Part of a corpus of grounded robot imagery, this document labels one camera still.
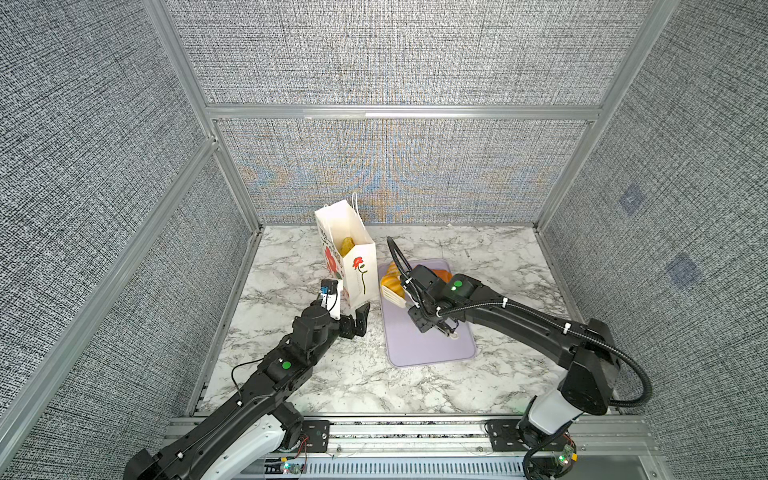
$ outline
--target textured wall panel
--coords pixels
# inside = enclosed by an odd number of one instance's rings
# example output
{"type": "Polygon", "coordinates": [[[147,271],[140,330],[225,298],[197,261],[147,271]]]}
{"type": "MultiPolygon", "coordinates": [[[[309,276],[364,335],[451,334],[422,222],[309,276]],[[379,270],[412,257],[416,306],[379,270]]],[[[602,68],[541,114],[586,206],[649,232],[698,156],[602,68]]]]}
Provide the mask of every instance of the textured wall panel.
{"type": "Polygon", "coordinates": [[[212,102],[597,104],[651,0],[169,0],[212,102]]]}
{"type": "Polygon", "coordinates": [[[202,139],[141,2],[0,15],[0,414],[202,139]]]}
{"type": "Polygon", "coordinates": [[[207,163],[3,478],[122,478],[184,414],[250,230],[207,163]]]}
{"type": "Polygon", "coordinates": [[[374,222],[532,222],[582,121],[222,120],[262,218],[313,223],[352,192],[374,222]]]}
{"type": "Polygon", "coordinates": [[[683,1],[545,232],[678,480],[766,476],[767,58],[765,2],[683,1]]]}

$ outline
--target white paper bag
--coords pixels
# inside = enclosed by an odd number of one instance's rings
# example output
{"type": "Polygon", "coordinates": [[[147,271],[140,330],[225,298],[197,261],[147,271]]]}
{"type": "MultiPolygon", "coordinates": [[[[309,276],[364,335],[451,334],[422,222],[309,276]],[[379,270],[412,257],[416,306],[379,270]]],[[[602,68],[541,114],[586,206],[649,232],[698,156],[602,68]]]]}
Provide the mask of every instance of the white paper bag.
{"type": "Polygon", "coordinates": [[[344,297],[354,310],[379,295],[376,245],[346,200],[315,211],[317,230],[323,241],[323,256],[332,278],[343,280],[344,297]],[[339,254],[345,238],[355,246],[343,258],[339,254]]]}

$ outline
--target white marble surface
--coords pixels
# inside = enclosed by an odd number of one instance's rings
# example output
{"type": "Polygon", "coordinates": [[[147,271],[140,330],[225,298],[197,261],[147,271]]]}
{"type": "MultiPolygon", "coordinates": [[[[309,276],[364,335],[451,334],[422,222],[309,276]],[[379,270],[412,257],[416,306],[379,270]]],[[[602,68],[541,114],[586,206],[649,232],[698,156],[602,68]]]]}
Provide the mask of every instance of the white marble surface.
{"type": "MultiPolygon", "coordinates": [[[[527,227],[369,227],[379,263],[389,263],[385,238],[410,260],[445,258],[520,303],[559,316],[565,307],[533,231],[527,227]]],[[[209,412],[235,392],[230,371],[258,359],[290,332],[293,318],[328,277],[316,227],[268,227],[205,393],[209,412]]],[[[290,397],[303,414],[318,412],[520,413],[562,372],[535,350],[494,330],[471,325],[474,359],[398,369],[386,358],[381,309],[372,304],[367,335],[339,339],[313,377],[290,397]]],[[[238,382],[255,366],[240,367],[238,382]]]]}

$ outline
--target paper bag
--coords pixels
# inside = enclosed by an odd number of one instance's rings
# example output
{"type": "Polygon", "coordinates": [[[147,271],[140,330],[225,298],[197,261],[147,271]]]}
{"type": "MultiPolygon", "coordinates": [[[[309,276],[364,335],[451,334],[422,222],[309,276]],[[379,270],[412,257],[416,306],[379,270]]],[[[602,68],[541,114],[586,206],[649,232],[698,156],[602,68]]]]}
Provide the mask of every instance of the paper bag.
{"type": "Polygon", "coordinates": [[[323,241],[331,277],[343,280],[343,295],[352,310],[379,295],[376,271],[376,245],[360,220],[360,215],[346,200],[315,211],[317,230],[323,241]],[[342,257],[339,254],[345,238],[352,237],[355,246],[342,257]]]}

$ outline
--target purple tray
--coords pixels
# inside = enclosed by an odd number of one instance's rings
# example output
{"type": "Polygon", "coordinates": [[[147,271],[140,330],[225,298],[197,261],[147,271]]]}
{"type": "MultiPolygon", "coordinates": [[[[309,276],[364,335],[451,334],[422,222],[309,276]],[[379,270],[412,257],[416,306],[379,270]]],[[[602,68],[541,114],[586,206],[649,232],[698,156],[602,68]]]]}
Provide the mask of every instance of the purple tray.
{"type": "MultiPolygon", "coordinates": [[[[418,260],[411,262],[412,266],[424,265],[435,270],[451,271],[448,263],[442,258],[418,260]]],[[[389,264],[379,265],[379,278],[386,275],[389,264]]],[[[457,339],[443,335],[437,329],[426,333],[419,332],[416,325],[408,316],[408,310],[389,302],[384,297],[382,301],[382,318],[384,320],[384,337],[389,361],[396,367],[403,368],[414,365],[429,365],[430,363],[455,362],[471,359],[477,353],[475,337],[467,323],[459,324],[456,329],[457,339]]]]}

